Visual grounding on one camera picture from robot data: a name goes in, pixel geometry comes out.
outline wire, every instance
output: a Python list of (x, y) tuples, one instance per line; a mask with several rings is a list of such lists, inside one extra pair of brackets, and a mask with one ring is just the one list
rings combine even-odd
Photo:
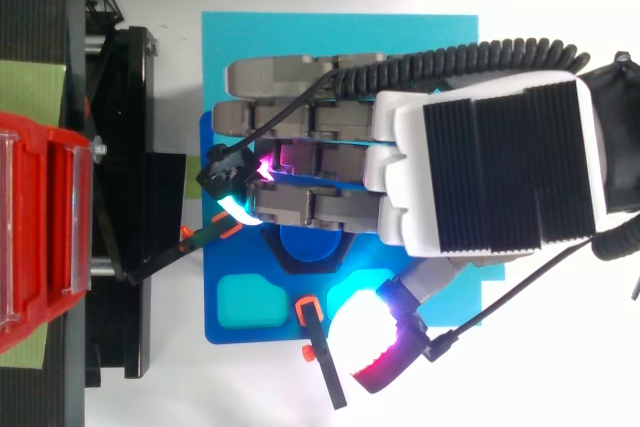
[(223, 157), (227, 157), (231, 154), (241, 151), (245, 147), (249, 147), (252, 142), (255, 142), (264, 134), (268, 133), (276, 125), (289, 117), (296, 109), (302, 107), (305, 103), (311, 100), (315, 94), (317, 94), (326, 84), (329, 83), (331, 79), (333, 79), (338, 74), (338, 72), (339, 71), (337, 69), (334, 69), (324, 74), (322, 77), (316, 80), (311, 85), (311, 87), (305, 90), (299, 97), (297, 97), (283, 110), (274, 115), (268, 122), (257, 128), (244, 139), (236, 142), (230, 147), (227, 147), (222, 153)]
[(640, 215), (624, 224), (596, 234), (591, 246), (600, 260), (616, 260), (640, 250)]
[(457, 329), (454, 329), (451, 332), (451, 336), (457, 338), (458, 336), (460, 336), (461, 334), (465, 333), (470, 328), (475, 327), (476, 325), (478, 325), (480, 322), (482, 322), (484, 319), (489, 317), (491, 314), (493, 314), (496, 310), (498, 310), (504, 304), (506, 304), (511, 299), (513, 299), (516, 295), (518, 295), (524, 289), (526, 289), (531, 284), (533, 284), (536, 280), (538, 280), (544, 274), (549, 272), (553, 267), (558, 265), (560, 262), (565, 260), (567, 257), (572, 255), (576, 251), (580, 250), (582, 247), (587, 245), (589, 242), (591, 242), (591, 239), (585, 240), (585, 241), (580, 242), (579, 244), (576, 244), (576, 245), (572, 245), (571, 247), (568, 247), (565, 250), (563, 250), (560, 254), (556, 255), (549, 262), (544, 264), (542, 267), (538, 268), (538, 270), (533, 272), (531, 275), (529, 275), (529, 277), (524, 279), (522, 282), (520, 282), (513, 289), (511, 289), (509, 292), (504, 294), (502, 297), (500, 297), (498, 300), (496, 300), (493, 304), (491, 304), (489, 307), (484, 309), (478, 315), (476, 315), (475, 317), (472, 317), (471, 319), (466, 321), (464, 324), (462, 324)]
[(533, 38), (459, 45), (341, 69), (333, 90), (336, 99), (358, 100), (382, 90), (424, 90), (421, 83), (433, 85), (484, 72), (566, 70), (575, 74), (590, 59), (589, 54), (577, 52), (575, 45), (565, 46), (561, 40)]

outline orange clip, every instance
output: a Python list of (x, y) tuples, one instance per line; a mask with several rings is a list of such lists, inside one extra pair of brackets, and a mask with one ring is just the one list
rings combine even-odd
[(215, 217), (211, 219), (211, 223), (215, 224), (219, 220), (222, 220), (225, 217), (227, 217), (228, 215), (229, 215), (229, 212), (227, 212), (226, 210), (223, 210), (222, 212), (220, 212), (219, 214), (217, 214)]
[(191, 230), (186, 225), (183, 225), (182, 227), (180, 227), (180, 232), (182, 233), (182, 240), (188, 239), (189, 237), (191, 237), (193, 234), (196, 233), (195, 230)]
[[(216, 222), (218, 222), (219, 220), (224, 219), (225, 217), (227, 217), (229, 215), (229, 212), (227, 212), (226, 210), (223, 210), (222, 212), (220, 212), (219, 214), (217, 214), (215, 217), (213, 217), (211, 219), (211, 223), (215, 224)], [(244, 224), (238, 222), (235, 227), (227, 230), (224, 234), (222, 234), (220, 236), (221, 239), (228, 239), (229, 237), (231, 237), (233, 234), (240, 232), (242, 230), (242, 227), (244, 227)]]
[(311, 347), (310, 345), (304, 345), (302, 347), (302, 357), (304, 357), (304, 360), (306, 360), (307, 362), (313, 362), (314, 360), (316, 360), (316, 353), (313, 350), (313, 347)]
[(311, 303), (316, 307), (316, 312), (318, 313), (320, 322), (324, 320), (324, 314), (322, 313), (322, 307), (320, 307), (320, 301), (318, 301), (318, 298), (315, 295), (305, 295), (296, 302), (296, 314), (298, 314), (298, 320), (300, 321), (300, 325), (303, 327), (307, 326), (307, 321), (304, 320), (304, 316), (302, 315), (302, 306)]
[(242, 226), (243, 225), (244, 224), (241, 224), (240, 222), (238, 222), (235, 227), (233, 227), (231, 230), (227, 230), (224, 234), (222, 234), (220, 236), (220, 238), (221, 239), (228, 239), (229, 237), (231, 237), (236, 232), (240, 232), (242, 230)]

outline blue circle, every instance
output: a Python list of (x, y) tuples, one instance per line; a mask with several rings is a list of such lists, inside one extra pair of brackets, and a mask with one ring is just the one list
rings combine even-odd
[(322, 260), (336, 250), (342, 231), (280, 226), (282, 245), (301, 262)]

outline white table surface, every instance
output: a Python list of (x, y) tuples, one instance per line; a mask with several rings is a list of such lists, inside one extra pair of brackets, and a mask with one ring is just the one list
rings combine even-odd
[[(480, 15), (480, 38), (550, 37), (592, 55), (640, 58), (638, 0), (117, 0), (130, 25), (159, 39), (155, 148), (198, 155), (201, 12), (214, 10)], [(187, 201), (184, 217), (199, 222)], [(552, 252), (507, 266), (497, 299)], [(89, 427), (163, 426), (637, 426), (639, 257), (598, 262), (587, 250), (554, 269), (465, 335), (436, 364), (419, 359), (379, 394), (343, 375), (349, 406), (333, 412), (303, 342), (216, 346), (204, 337), (202, 255), (154, 277), (151, 368), (125, 381), (103, 370), (87, 391)]]

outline bright white light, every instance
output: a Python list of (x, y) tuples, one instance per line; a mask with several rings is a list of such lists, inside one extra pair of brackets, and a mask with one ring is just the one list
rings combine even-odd
[(329, 348), (339, 368), (355, 374), (371, 365), (396, 341), (396, 319), (373, 290), (359, 290), (336, 313)]
[(269, 158), (262, 159), (260, 161), (260, 168), (258, 169), (258, 173), (262, 176), (264, 180), (269, 182), (273, 182), (273, 175), (271, 175), (271, 161)]
[(227, 195), (224, 199), (219, 200), (218, 204), (224, 210), (229, 212), (229, 215), (231, 215), (231, 217), (244, 225), (260, 225), (262, 223), (261, 220), (258, 220), (247, 214), (244, 208), (240, 204), (238, 204), (230, 195)]

